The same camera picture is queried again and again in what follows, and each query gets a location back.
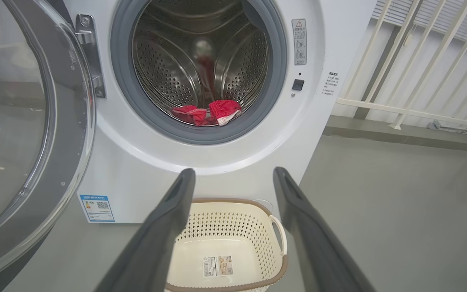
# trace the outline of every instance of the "laundry basket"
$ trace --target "laundry basket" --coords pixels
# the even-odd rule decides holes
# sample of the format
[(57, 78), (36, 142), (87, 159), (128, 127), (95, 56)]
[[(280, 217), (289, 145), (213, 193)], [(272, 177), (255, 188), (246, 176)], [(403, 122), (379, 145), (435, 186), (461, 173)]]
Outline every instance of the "laundry basket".
[(197, 199), (174, 243), (165, 288), (171, 292), (263, 292), (286, 269), (284, 228), (265, 207), (249, 200)]

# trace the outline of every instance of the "door hinge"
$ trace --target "door hinge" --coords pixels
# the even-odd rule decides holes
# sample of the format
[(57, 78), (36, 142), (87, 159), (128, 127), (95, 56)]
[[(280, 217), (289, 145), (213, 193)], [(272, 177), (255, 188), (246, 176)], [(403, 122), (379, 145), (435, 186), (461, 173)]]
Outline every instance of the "door hinge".
[(96, 42), (95, 22), (91, 15), (79, 14), (75, 20), (75, 35), (84, 50), (96, 97), (105, 98), (104, 76), (100, 65), (99, 47)]

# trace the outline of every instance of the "washing machine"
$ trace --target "washing machine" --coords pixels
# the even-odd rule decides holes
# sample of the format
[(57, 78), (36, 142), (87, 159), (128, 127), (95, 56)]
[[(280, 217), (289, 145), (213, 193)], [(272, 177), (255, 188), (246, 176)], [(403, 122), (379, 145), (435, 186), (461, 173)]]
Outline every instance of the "washing machine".
[[(375, 4), (0, 1), (0, 271), (71, 198), (141, 223), (185, 168), (195, 198), (278, 215), (272, 170), (300, 182)], [(217, 100), (240, 108), (222, 125), (174, 114)]]

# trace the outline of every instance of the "gray floor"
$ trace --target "gray floor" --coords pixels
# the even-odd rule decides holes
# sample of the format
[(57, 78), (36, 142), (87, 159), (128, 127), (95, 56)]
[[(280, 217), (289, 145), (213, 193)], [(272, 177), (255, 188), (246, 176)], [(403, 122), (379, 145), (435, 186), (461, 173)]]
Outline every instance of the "gray floor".
[(408, 125), (396, 130), (385, 122), (345, 116), (330, 116), (322, 135), (467, 151), (467, 134)]
[[(300, 187), (376, 290), (467, 291), (467, 151), (322, 137)], [(5, 291), (91, 291), (136, 229), (87, 224), (73, 200)], [(304, 291), (289, 238), (271, 292)]]

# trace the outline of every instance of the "brown basket rim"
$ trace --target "brown basket rim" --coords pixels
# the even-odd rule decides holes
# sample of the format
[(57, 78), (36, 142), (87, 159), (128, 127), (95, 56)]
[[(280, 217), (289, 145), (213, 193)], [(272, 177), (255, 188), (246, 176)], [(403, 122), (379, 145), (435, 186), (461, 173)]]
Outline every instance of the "brown basket rim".
[[(262, 204), (246, 199), (239, 199), (239, 198), (196, 198), (192, 200), (193, 204), (197, 203), (239, 203), (239, 204), (250, 204), (254, 205), (255, 207), (259, 207), (264, 211), (268, 216), (271, 215), (271, 212), (264, 207)], [(282, 266), (280, 267), (280, 271), (277, 275), (270, 279), (266, 279), (263, 281), (258, 281), (255, 283), (250, 284), (243, 284), (237, 286), (230, 286), (230, 287), (211, 287), (211, 288), (193, 288), (193, 287), (180, 287), (174, 286), (172, 284), (167, 283), (165, 285), (165, 289), (171, 292), (238, 292), (238, 291), (245, 291), (245, 290), (252, 290), (260, 287), (269, 286), (278, 282), (287, 270), (287, 255), (282, 256)]]

